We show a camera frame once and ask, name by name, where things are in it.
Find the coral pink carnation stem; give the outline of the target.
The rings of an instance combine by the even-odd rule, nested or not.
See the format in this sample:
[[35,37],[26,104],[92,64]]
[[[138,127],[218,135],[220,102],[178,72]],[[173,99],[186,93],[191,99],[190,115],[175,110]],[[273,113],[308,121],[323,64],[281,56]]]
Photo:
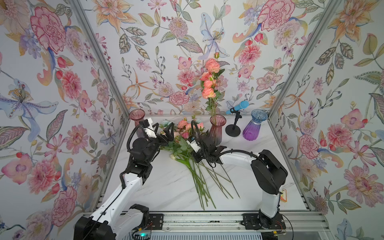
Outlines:
[[228,85],[227,80],[223,77],[224,69],[218,61],[219,53],[215,53],[214,58],[206,61],[204,75],[202,81],[208,80],[210,77],[216,80],[216,90],[223,91]]

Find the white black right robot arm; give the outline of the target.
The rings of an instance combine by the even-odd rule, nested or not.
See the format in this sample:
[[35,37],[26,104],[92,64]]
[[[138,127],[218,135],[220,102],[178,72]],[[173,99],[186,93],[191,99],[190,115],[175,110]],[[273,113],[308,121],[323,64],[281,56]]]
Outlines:
[[192,147],[196,163],[206,160],[211,166],[233,165],[254,173],[262,193],[262,203],[256,216],[256,229],[271,229],[282,219],[280,201],[282,186],[286,182],[288,171],[269,151],[258,154],[245,150],[226,150],[225,146],[216,146],[209,137],[203,136],[196,121],[191,122],[192,136],[187,143]]

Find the single pink rose stem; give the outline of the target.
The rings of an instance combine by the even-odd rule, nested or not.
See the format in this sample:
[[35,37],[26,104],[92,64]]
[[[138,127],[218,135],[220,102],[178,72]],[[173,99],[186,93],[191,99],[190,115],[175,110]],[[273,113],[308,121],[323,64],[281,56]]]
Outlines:
[[218,87],[218,81],[225,70],[215,72],[205,72],[201,77],[202,97],[208,101],[206,110],[211,116],[217,114],[218,101],[221,98],[221,92]]

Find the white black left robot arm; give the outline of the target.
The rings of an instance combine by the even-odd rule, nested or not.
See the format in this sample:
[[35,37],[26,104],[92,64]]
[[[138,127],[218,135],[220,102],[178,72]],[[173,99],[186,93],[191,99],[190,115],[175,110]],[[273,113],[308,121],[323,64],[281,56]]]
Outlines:
[[124,209],[149,178],[152,162],[161,147],[174,141],[174,123],[168,123],[162,135],[158,128],[159,124],[147,119],[140,121],[131,132],[127,140],[129,161],[119,175],[120,185],[90,217],[81,217],[77,221],[75,240],[133,239],[135,233],[150,226],[149,208],[134,204],[127,213]]

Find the coral pink rose spray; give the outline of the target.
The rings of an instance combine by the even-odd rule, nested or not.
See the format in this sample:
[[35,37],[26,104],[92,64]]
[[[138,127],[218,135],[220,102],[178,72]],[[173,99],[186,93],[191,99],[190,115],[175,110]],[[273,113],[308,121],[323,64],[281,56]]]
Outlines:
[[216,90],[216,80],[210,77],[204,81],[202,97],[207,100],[206,110],[211,116],[217,114],[218,97],[220,92]]

